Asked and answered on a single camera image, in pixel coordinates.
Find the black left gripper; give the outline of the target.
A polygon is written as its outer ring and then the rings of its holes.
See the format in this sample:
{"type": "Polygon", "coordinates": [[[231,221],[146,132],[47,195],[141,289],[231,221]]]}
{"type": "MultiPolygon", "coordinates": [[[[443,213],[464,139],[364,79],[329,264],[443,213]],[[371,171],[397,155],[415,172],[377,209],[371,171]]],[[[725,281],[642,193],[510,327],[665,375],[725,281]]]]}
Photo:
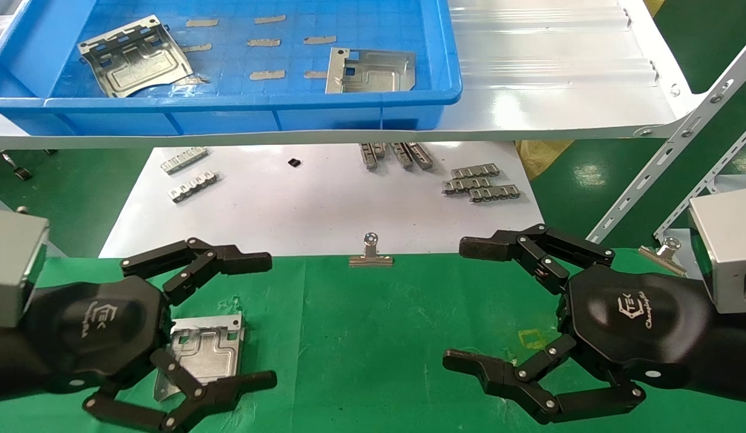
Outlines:
{"type": "Polygon", "coordinates": [[[145,432],[189,432],[207,416],[235,410],[242,395],[277,385],[273,370],[201,384],[162,349],[170,331],[168,304],[181,305],[217,274],[268,272],[268,252],[242,253],[235,245],[189,238],[127,257],[120,266],[124,277],[179,273],[163,284],[163,293],[145,280],[120,280],[68,283],[32,296],[21,330],[40,360],[44,392],[104,385],[84,401],[96,420],[145,432]],[[162,412],[116,399],[114,385],[133,387],[154,367],[183,393],[177,408],[162,412]]]}

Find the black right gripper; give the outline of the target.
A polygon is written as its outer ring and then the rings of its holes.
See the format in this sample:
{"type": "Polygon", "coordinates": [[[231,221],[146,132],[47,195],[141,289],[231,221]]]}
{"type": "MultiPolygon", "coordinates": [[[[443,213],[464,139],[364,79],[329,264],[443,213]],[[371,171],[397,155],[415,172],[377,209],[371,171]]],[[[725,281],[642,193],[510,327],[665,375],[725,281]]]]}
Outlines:
{"type": "Polygon", "coordinates": [[[613,250],[545,224],[522,231],[498,230],[490,238],[465,236],[459,255],[515,261],[549,293],[564,294],[559,313],[566,334],[520,366],[499,357],[445,351],[443,367],[475,376],[486,395],[514,401],[536,422],[547,425],[631,412],[646,399],[645,391],[632,381],[667,389],[694,386],[701,371],[698,344],[714,316],[702,282],[607,268],[614,260],[613,250]],[[557,259],[584,271],[569,280],[557,259]],[[560,395],[546,391],[541,379],[571,355],[609,386],[560,395]]]}

